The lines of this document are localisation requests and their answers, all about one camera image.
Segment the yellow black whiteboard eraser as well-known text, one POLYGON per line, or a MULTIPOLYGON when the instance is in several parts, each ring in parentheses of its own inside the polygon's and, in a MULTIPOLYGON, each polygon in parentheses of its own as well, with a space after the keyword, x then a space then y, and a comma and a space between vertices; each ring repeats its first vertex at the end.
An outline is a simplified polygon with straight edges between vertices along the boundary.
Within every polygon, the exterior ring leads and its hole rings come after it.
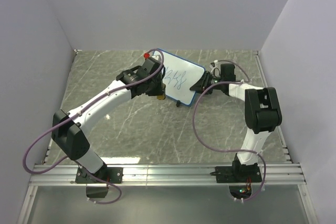
POLYGON ((161 94, 157 95, 156 98, 158 100, 165 100, 166 94, 165 94, 165 84, 162 84, 162 92, 161 94))

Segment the blue framed whiteboard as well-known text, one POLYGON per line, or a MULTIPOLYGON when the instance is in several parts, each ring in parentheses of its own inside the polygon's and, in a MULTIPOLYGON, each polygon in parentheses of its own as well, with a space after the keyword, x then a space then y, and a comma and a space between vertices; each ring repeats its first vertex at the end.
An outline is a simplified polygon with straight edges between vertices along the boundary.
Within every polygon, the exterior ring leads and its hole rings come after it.
POLYGON ((195 91, 191 91, 193 86, 205 72, 205 68, 187 59, 171 54, 162 49, 153 52, 153 57, 161 60, 164 56, 165 94, 168 98, 180 101, 183 105, 190 106, 195 97, 195 91))

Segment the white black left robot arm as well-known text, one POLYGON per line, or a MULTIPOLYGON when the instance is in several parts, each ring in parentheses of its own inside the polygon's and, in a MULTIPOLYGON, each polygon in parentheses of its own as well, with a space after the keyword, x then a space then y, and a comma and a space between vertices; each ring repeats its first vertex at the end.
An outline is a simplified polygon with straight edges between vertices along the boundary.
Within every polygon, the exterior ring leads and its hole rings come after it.
POLYGON ((151 79, 139 83, 152 72, 140 66, 125 70, 108 87, 86 103, 67 113, 59 110, 54 114, 53 126, 58 124, 61 126, 53 130, 53 141, 70 160, 86 169, 87 176, 94 183, 108 181, 109 175, 106 163, 88 141, 92 128, 107 113, 137 96, 146 94, 163 97, 165 68, 151 79))

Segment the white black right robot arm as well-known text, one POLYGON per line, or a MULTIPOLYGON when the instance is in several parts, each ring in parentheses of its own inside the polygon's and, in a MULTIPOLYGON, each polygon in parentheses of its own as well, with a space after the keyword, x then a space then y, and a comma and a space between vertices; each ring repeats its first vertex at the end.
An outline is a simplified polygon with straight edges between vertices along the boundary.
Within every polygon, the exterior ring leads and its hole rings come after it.
POLYGON ((244 118, 247 133, 242 147, 235 152, 231 166, 216 166, 211 172, 217 183, 261 182, 261 172, 257 162, 268 136, 282 123, 282 114, 273 87, 261 88, 236 80, 233 70, 223 70, 219 77, 209 71, 190 87, 200 94, 211 94, 220 90, 229 97, 244 102, 244 118))

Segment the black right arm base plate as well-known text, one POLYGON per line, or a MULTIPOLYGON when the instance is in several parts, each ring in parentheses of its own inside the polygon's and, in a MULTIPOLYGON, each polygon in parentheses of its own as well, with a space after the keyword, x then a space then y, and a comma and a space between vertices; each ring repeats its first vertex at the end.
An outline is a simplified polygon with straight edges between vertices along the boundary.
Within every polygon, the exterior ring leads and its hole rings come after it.
POLYGON ((217 183, 260 183, 262 182, 261 172, 258 166, 216 166, 210 173, 216 177, 217 183))

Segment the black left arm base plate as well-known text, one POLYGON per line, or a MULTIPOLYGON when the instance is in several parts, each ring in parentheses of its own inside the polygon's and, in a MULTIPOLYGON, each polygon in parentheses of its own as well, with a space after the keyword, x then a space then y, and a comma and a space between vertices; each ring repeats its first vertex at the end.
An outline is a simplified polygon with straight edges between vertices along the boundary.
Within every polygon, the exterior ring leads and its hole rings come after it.
MULTIPOLYGON (((110 182, 113 184, 120 184, 122 183, 122 177, 123 177, 123 168, 122 167, 103 167, 99 171, 93 174, 94 177, 97 177, 100 180, 104 180, 105 182, 110 182)), ((89 172, 83 168, 79 167, 77 169, 76 184, 94 184, 98 183, 97 180, 92 178, 91 175, 89 175, 89 172)))

